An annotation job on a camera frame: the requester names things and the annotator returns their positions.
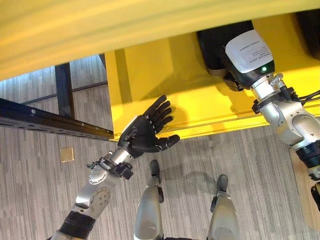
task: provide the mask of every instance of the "black rubber band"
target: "black rubber band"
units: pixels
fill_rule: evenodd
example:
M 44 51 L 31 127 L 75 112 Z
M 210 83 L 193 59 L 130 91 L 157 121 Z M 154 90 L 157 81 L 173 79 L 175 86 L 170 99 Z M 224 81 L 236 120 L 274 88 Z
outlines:
M 88 215 L 71 211 L 65 218 L 59 232 L 74 238 L 87 239 L 95 222 L 96 220 Z

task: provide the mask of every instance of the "robotic arm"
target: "robotic arm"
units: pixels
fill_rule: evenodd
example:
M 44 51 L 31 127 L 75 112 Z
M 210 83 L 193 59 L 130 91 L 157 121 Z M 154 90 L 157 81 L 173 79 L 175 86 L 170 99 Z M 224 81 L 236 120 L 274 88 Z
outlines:
M 166 150 L 176 144 L 178 135 L 157 138 L 165 124 L 173 120 L 168 116 L 172 109 L 165 95 L 152 104 L 143 115 L 137 116 L 120 136 L 118 148 L 101 157 L 91 168 L 88 183 L 76 197 L 75 204 L 65 218 L 61 228 L 51 240 L 84 240 L 103 210 L 109 203 L 111 190 L 121 177 L 132 175 L 130 162 L 143 153 Z
M 319 99 L 313 97 L 320 90 L 298 97 L 292 87 L 287 88 L 283 74 L 274 75 L 272 53 L 251 21 L 202 30 L 197 37 L 208 72 L 224 76 L 233 91 L 251 90 L 256 98 L 253 111 L 262 113 L 304 162 L 310 178 L 319 181 L 320 122 L 303 105 Z M 320 182 L 311 193 L 320 210 Z

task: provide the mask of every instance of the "gray wood flooring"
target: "gray wood flooring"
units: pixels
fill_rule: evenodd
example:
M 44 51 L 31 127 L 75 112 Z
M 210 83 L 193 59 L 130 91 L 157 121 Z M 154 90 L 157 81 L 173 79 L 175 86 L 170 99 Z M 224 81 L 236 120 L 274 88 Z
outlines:
M 105 78 L 99 64 L 83 63 L 84 74 L 88 74 L 86 68 L 91 69 L 97 82 Z M 101 74 L 94 74 L 95 68 Z M 41 97 L 30 95 L 27 99 L 19 90 L 14 93 L 17 81 L 10 79 L 0 85 L 0 93 L 19 96 L 10 99 L 17 102 Z M 52 93 L 37 92 L 43 96 Z M 77 119 L 112 128 L 106 85 L 76 92 L 74 101 Z M 34 107 L 56 113 L 57 100 L 35 103 Z M 64 147 L 74 147 L 75 161 L 60 163 L 59 151 Z M 115 148 L 114 142 L 0 127 L 0 239 L 50 237 L 88 179 L 85 164 Z M 228 191 L 238 211 L 242 240 L 320 239 L 320 233 L 304 224 L 288 147 L 270 127 L 184 139 L 170 150 L 135 159 L 133 177 L 113 190 L 89 239 L 133 239 L 138 202 L 152 159 L 157 159 L 161 168 L 165 197 L 161 211 L 167 237 L 206 238 L 216 180 L 224 173 L 229 177 Z

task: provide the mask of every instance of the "yellow panel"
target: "yellow panel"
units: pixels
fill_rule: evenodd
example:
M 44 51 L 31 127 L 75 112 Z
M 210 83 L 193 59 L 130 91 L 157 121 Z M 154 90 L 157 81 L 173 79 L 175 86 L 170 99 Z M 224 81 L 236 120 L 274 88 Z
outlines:
M 319 0 L 0 0 L 0 80 Z
M 300 96 L 320 89 L 319 61 L 308 55 L 294 15 L 253 23 L 288 87 Z M 162 94 L 171 101 L 174 120 L 160 136 L 188 138 L 267 124 L 251 110 L 251 91 L 233 92 L 220 77 L 206 72 L 195 33 L 108 52 L 106 66 L 115 139 Z M 319 106 L 320 101 L 305 105 L 316 116 Z

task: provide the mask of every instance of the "black bracket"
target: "black bracket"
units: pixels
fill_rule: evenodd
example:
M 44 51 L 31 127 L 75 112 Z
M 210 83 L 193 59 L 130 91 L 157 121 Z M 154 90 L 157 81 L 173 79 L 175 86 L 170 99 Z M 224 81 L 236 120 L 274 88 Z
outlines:
M 69 63 L 55 66 L 59 115 L 0 98 L 0 126 L 108 141 L 111 130 L 75 120 Z

